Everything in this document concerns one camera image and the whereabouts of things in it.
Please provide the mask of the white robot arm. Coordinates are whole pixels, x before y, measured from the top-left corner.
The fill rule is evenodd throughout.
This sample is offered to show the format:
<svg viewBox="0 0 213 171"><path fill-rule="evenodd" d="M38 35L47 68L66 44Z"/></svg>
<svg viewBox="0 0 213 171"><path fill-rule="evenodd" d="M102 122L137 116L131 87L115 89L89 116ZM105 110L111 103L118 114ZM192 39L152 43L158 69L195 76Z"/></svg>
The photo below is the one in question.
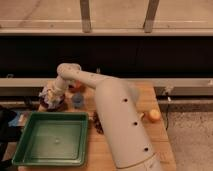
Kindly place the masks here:
<svg viewBox="0 0 213 171"><path fill-rule="evenodd" d="M121 78L82 71L75 63L62 63L51 84L52 97L60 97L71 80L95 90L96 111L116 171L164 171L137 113L138 93L134 87Z"/></svg>

